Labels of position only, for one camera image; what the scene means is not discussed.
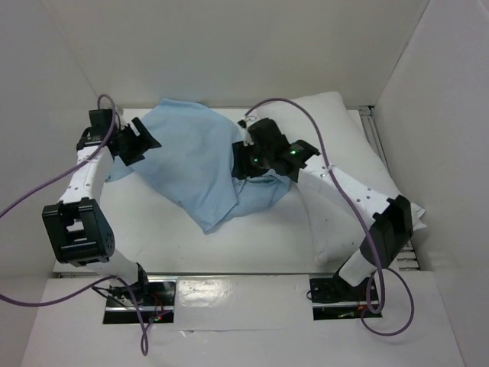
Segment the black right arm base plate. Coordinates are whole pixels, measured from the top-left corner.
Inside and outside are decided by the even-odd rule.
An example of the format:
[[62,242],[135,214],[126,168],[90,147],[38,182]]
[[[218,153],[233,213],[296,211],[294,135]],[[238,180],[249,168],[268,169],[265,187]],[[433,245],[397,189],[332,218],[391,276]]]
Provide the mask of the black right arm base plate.
[[306,298],[312,303],[313,319],[317,320],[353,320],[359,319],[363,311],[365,318],[380,318],[382,314],[369,311],[367,294],[374,307],[378,306],[377,286],[373,282],[368,286],[365,278],[357,287],[343,284],[341,278],[322,276],[309,279]]

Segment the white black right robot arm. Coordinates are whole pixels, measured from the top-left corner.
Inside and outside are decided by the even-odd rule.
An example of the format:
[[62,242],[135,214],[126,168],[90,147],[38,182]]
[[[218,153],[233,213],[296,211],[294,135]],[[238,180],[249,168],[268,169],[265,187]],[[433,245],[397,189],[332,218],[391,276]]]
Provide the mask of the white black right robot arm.
[[232,145],[233,177],[254,178],[274,171],[363,220],[368,233],[333,282],[337,297],[352,299],[360,283],[377,268],[388,268],[412,237],[410,201],[402,195],[388,197],[327,165],[318,148],[304,140],[288,141],[272,119],[242,118],[238,126],[245,136]]

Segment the white pillow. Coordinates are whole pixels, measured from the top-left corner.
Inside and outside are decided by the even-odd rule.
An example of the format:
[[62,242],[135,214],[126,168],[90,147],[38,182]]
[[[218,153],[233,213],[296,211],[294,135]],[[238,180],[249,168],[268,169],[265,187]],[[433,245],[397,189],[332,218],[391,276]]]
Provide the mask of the white pillow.
[[[339,93],[304,96],[294,102],[302,106],[318,125],[330,164],[379,193],[392,198],[400,194],[361,126],[348,114]],[[290,142],[302,139],[320,148],[313,124],[297,107],[286,102],[271,102],[251,114],[274,120]],[[344,261],[364,239],[361,225],[326,197],[307,188],[300,187],[299,191],[309,215],[315,263],[324,268],[335,261]]]

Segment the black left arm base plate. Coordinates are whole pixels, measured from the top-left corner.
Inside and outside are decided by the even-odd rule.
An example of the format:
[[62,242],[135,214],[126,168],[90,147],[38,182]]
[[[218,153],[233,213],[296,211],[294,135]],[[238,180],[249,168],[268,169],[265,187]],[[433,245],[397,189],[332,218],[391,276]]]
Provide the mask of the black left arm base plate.
[[[105,325],[137,324],[139,319],[126,290],[117,293],[111,283],[98,291],[106,299],[102,323]],[[174,322],[176,278],[150,278],[147,293],[135,293],[144,323],[166,324]]]

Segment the light blue pillowcase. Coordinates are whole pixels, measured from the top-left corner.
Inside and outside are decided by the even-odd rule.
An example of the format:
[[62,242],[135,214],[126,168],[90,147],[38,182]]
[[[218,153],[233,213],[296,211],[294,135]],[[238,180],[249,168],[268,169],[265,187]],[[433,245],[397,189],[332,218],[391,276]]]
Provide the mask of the light blue pillowcase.
[[160,148],[129,166],[115,158],[106,180],[136,173],[182,207],[204,233],[272,207],[289,192],[290,179],[274,171],[244,180],[232,176],[232,144],[242,140],[241,133],[234,122],[204,105],[162,99],[141,121]]

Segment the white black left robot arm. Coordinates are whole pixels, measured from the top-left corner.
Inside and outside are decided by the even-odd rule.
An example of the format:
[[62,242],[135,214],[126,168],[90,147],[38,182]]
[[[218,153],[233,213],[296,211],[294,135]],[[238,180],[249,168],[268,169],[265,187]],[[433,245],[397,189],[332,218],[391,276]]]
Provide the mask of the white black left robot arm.
[[151,295],[147,273],[117,250],[99,201],[115,159],[125,165],[137,163],[160,143],[139,118],[119,125],[111,109],[95,109],[89,111],[89,120],[76,144],[77,169],[57,203],[43,208],[42,220],[60,264],[114,276],[109,293],[141,305]]

